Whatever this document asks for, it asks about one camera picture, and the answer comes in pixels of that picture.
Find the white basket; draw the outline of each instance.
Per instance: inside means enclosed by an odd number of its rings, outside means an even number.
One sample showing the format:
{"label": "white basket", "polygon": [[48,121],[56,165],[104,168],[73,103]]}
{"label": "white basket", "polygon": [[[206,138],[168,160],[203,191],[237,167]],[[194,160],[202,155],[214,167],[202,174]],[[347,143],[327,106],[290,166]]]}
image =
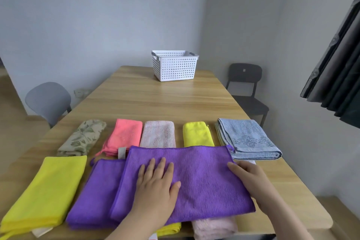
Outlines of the white basket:
{"label": "white basket", "polygon": [[194,79],[199,55],[189,51],[152,51],[154,74],[161,82]]}

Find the dark curtain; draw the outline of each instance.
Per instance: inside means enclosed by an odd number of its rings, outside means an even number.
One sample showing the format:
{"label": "dark curtain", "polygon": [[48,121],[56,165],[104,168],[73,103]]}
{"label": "dark curtain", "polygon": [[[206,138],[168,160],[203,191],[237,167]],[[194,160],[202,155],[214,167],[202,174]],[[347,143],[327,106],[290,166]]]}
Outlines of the dark curtain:
{"label": "dark curtain", "polygon": [[360,128],[360,0],[353,1],[300,96]]}

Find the chair backrest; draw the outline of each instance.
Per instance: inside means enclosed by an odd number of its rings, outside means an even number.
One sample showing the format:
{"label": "chair backrest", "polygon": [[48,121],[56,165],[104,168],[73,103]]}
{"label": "chair backrest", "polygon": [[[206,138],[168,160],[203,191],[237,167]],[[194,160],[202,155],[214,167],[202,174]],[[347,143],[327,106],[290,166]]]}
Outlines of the chair backrest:
{"label": "chair backrest", "polygon": [[226,89],[229,87],[230,82],[254,83],[254,89],[251,95],[254,97],[257,82],[260,81],[262,75],[263,70],[258,65],[246,63],[231,64]]}
{"label": "chair backrest", "polygon": [[42,116],[50,126],[70,107],[71,96],[60,84],[47,82],[31,89],[25,97],[26,104]]}

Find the gray chair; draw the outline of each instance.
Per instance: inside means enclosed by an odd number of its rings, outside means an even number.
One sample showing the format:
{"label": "gray chair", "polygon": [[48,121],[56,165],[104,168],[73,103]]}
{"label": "gray chair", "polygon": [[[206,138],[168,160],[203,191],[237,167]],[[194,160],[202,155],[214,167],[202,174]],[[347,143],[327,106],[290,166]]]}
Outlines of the gray chair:
{"label": "gray chair", "polygon": [[262,115],[260,126],[263,127],[269,108],[259,100],[255,99],[257,82],[260,81],[263,70],[258,65],[237,63],[231,64],[229,68],[229,79],[226,89],[230,82],[254,83],[251,96],[232,95],[235,101],[248,115]]}
{"label": "gray chair", "polygon": [[42,116],[53,128],[59,117],[71,111],[71,96],[60,84],[47,82],[34,87],[25,97],[26,104],[38,115]]}

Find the green leaf patterned towel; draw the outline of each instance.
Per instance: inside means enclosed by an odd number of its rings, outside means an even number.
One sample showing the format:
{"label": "green leaf patterned towel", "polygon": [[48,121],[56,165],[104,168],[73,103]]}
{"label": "green leaf patterned towel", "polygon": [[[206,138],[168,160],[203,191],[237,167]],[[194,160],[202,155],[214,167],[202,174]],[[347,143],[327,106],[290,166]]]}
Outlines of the green leaf patterned towel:
{"label": "green leaf patterned towel", "polygon": [[84,156],[100,137],[106,122],[101,120],[85,120],[67,141],[58,149],[57,156]]}

